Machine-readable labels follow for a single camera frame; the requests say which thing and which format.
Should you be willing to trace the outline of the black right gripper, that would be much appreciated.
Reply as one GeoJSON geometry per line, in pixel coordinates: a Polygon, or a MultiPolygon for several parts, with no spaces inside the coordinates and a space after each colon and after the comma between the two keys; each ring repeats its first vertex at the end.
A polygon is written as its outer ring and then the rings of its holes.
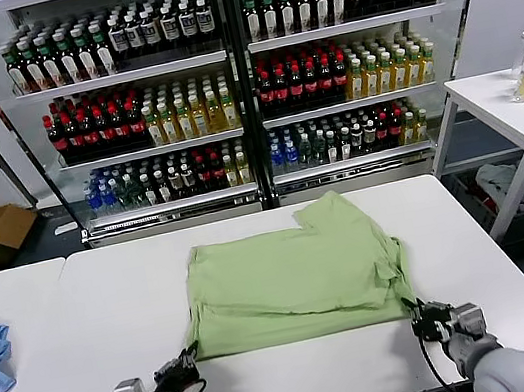
{"type": "Polygon", "coordinates": [[[417,304],[408,298],[401,299],[411,318],[413,334],[424,342],[448,342],[453,333],[453,307],[437,301],[426,303],[419,298],[416,301],[417,304]]]}

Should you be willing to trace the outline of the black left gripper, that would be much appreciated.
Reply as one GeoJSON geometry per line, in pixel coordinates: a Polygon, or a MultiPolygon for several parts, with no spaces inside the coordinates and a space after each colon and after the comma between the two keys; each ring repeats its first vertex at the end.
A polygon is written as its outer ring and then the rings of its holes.
{"type": "Polygon", "coordinates": [[[199,381],[196,366],[198,345],[198,341],[193,341],[178,358],[154,373],[155,388],[152,392],[184,392],[199,381]]]}

